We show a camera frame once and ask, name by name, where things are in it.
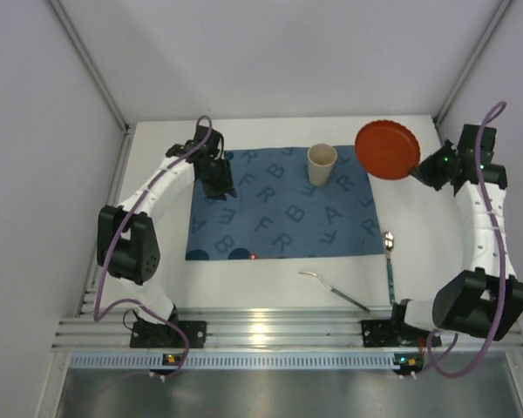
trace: metal floor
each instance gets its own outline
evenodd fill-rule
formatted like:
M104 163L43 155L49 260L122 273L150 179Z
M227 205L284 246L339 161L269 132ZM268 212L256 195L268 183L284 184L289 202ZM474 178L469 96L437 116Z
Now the metal floor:
M473 356L454 354L445 366L459 369ZM57 418L523 416L503 354L491 354L479 370L457 381L434 372L400 381L390 371L190 370L163 384L143 374L81 408L126 373L70 370Z

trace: green handle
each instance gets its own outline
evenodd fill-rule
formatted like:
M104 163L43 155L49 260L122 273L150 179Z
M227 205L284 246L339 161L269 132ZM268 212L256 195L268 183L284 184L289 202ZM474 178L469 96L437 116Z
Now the green handle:
M387 259L387 286L390 291L390 304L395 303L395 287L393 286L393 265L391 260Z

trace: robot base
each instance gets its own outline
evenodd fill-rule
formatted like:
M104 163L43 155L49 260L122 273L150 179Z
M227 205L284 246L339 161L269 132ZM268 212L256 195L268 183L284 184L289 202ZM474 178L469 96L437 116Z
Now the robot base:
M418 340L426 341L428 332L411 327L396 327L391 320L361 320L365 348L418 347ZM432 339L433 347L441 347L440 337Z
M204 320L180 320L174 309L168 319L177 325L190 341L190 348L203 348L207 336L207 323ZM182 338L168 325L153 324L137 317L133 323L131 348L184 348Z

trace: metal frame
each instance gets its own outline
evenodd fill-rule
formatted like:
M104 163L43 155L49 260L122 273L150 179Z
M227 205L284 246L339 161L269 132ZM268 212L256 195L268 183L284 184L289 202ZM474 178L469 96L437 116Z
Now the metal frame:
M479 41L472 49L471 55L466 59L465 65L463 65L461 72L458 74L447 97L444 99L440 110L438 111L438 115L434 118L436 126L440 127L444 122L445 117L461 94L461 91L465 88L466 82L469 80L469 77L472 75L472 72L484 55L486 48L491 43L496 30L507 16L512 4L513 0L499 1L498 6L488 21L488 24L480 35Z
M119 155L112 173L111 185L106 196L107 203L118 200L124 178L126 162L132 145L135 130L130 130L123 114L110 93L91 55L77 33L70 17L60 0L45 0L57 19L81 62L87 69L92 82L101 94L112 116L123 130ZM477 63L491 43L496 30L507 15L513 0L500 0L487 26L475 44L472 53L465 61L461 72L455 79L449 94L443 101L434 118L440 143L443 142L441 124L452 106L464 90ZM56 415L65 377L71 364L73 353L96 350L101 352L128 353L129 331L121 326L124 310L115 310L100 323L92 321L92 303L95 298L93 284L98 275L98 267L91 256L75 318L60 321L56 334L51 361L44 388L39 399L37 417L50 418ZM371 316L352 309L181 309L185 319L202 319L208 323L207 346L202 353L217 354L221 351L232 353L372 353L364 348L360 320L386 318L389 307L374 307ZM444 344L451 336L445 335ZM480 340L471 337L460 338L455 351L477 352ZM507 337L496 343L493 350L506 353L507 366L511 370L518 396L523 406L523 335L519 326L512 328ZM374 350L381 353L399 351L396 348Z
M74 47L74 50L76 51L76 54L78 55L79 59L81 59L82 64L87 70L89 77L97 87L97 90L100 93L100 95L105 100L106 106L111 111L112 117L114 118L114 120L116 120L116 123L119 125L122 131L127 131L129 125L126 122L124 115L122 115L120 108L114 101L114 98L112 97L110 90L106 86L105 80L98 71L97 65L95 65L95 63L93 62L91 54L85 47L83 41L81 40L81 37L79 36L78 32L76 31L76 28L71 22L71 19L68 16L68 13L66 12L64 6L60 2L60 0L45 0L45 2L48 4L56 20L60 23L60 26L65 32L65 35L70 40L71 45Z
M76 352L71 369L174 370L172 353L151 351ZM185 370L399 370L394 353L236 353L194 350Z

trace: spoon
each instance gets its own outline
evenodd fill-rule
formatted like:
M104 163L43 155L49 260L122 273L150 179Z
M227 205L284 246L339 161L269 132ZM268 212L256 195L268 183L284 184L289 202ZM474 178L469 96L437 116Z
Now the spoon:
M390 304L395 303L395 288L393 287L393 265L391 264L391 252L393 251L393 234L384 232L385 262L387 264L387 284L390 291Z

